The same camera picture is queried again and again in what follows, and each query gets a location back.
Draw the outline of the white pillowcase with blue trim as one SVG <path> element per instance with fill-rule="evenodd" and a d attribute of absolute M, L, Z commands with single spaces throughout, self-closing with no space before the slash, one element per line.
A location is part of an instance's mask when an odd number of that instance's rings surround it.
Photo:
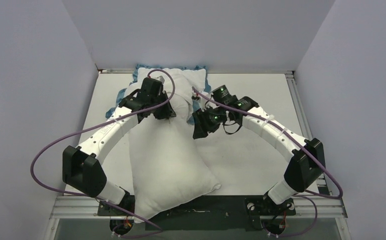
<path fill-rule="evenodd" d="M 194 118 L 192 113 L 199 108 L 199 101 L 192 98 L 194 95 L 192 89 L 195 88 L 205 95 L 208 95 L 212 89 L 207 79 L 207 67 L 203 65 L 196 65 L 193 67 L 176 66 L 169 68 L 161 65 L 138 64 L 132 74 L 133 80 L 129 83 L 128 87 L 123 88 L 118 92 L 115 106 L 117 107 L 126 95 L 130 94 L 135 89 L 139 89 L 143 79 L 153 69 L 162 69 L 172 76 L 175 81 L 175 94 L 183 97 L 189 106 L 189 113 L 187 115 L 186 122 L 189 125 L 193 125 Z"/>

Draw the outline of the white pillow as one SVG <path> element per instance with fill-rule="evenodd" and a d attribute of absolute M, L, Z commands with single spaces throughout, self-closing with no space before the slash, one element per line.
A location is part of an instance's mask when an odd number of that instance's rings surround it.
<path fill-rule="evenodd" d="M 193 126 L 186 122 L 188 103 L 175 94 L 172 76 L 164 70 L 151 70 L 148 75 L 165 78 L 164 89 L 171 96 L 176 117 L 148 116 L 128 133 L 136 223 L 221 186 L 198 153 Z"/>

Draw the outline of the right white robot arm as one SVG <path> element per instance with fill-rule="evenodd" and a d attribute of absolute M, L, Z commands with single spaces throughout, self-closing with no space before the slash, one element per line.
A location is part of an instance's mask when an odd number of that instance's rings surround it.
<path fill-rule="evenodd" d="M 212 91 L 210 96 L 196 89 L 193 92 L 194 97 L 204 103 L 215 104 L 215 107 L 206 106 L 193 112 L 194 139 L 207 137 L 226 122 L 235 122 L 239 128 L 248 129 L 269 143 L 288 163 L 283 178 L 263 196 L 266 212 L 276 214 L 286 200 L 303 193 L 323 173 L 324 149 L 318 139 L 309 140 L 293 133 L 256 101 L 248 96 L 231 95 L 225 85 Z"/>

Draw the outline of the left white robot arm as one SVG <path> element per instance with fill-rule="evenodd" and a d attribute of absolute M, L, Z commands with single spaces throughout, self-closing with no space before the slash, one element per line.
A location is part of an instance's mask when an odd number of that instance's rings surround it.
<path fill-rule="evenodd" d="M 129 211 L 129 192 L 110 181 L 102 164 L 115 145 L 144 118 L 158 120 L 175 117 L 164 90 L 164 78 L 146 77 L 140 88 L 126 95 L 115 108 L 106 125 L 100 127 L 78 146 L 68 146 L 62 153 L 62 180 L 83 194 L 110 202 L 117 215 Z"/>

